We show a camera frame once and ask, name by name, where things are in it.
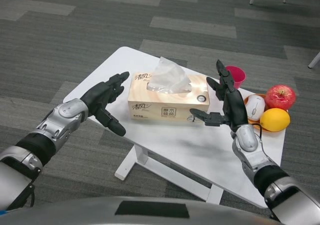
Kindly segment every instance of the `red cup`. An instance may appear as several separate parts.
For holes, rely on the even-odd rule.
[[[226,66],[225,67],[232,75],[234,80],[234,87],[240,88],[241,84],[246,80],[246,73],[240,67]]]

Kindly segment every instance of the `table top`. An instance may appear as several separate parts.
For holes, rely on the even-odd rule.
[[[109,77],[129,71],[152,72],[159,58],[129,47],[121,47],[65,98],[64,102],[80,98],[88,89],[106,82]],[[200,74],[184,68],[187,74]],[[227,125],[220,127],[205,126],[203,123],[155,121],[131,119],[128,95],[131,76],[123,83],[124,91],[117,100],[107,105],[107,110],[125,127],[125,138],[147,150],[156,153],[177,166],[200,178],[228,191],[260,208],[266,208],[264,198],[249,181],[242,170],[242,164],[232,150],[233,139]],[[223,102],[209,87],[210,107],[208,112],[221,112]],[[239,89],[243,98],[253,94]],[[100,124],[93,116],[89,118]],[[278,165],[281,163],[285,130],[263,132],[264,151]]]

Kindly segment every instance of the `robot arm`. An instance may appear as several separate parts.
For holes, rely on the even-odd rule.
[[[115,134],[125,135],[125,128],[105,108],[123,92],[121,84],[128,77],[129,72],[116,74],[89,89],[80,99],[58,105],[34,131],[0,153],[0,210],[21,208],[29,196],[33,205],[33,182],[88,117],[95,116]]]
[[[297,181],[266,155],[261,136],[248,124],[246,107],[234,80],[220,60],[216,63],[220,83],[207,77],[208,84],[223,101],[223,113],[207,114],[198,109],[190,112],[206,126],[229,125],[233,138],[232,150],[240,159],[242,169],[264,197],[273,215],[284,224],[320,224],[320,203]]]

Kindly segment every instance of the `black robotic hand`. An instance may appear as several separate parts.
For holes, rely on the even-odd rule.
[[[126,134],[126,129],[105,108],[107,104],[113,103],[124,91],[121,84],[127,80],[129,72],[116,74],[106,82],[100,82],[90,88],[80,99],[89,109],[89,117],[95,118],[106,128],[119,136]]]
[[[223,63],[218,60],[216,69],[220,76],[220,83],[211,77],[207,77],[206,81],[209,86],[215,90],[216,97],[223,101],[223,113],[210,112],[192,108],[190,112],[198,119],[204,121],[206,126],[219,127],[222,124],[229,125],[232,131],[236,131],[240,125],[248,123],[247,110],[241,93],[234,87],[235,81],[231,73],[225,68]]]

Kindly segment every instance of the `lemon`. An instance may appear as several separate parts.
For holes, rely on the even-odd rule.
[[[260,124],[264,129],[278,132],[288,127],[290,124],[290,116],[283,109],[271,108],[262,114]]]

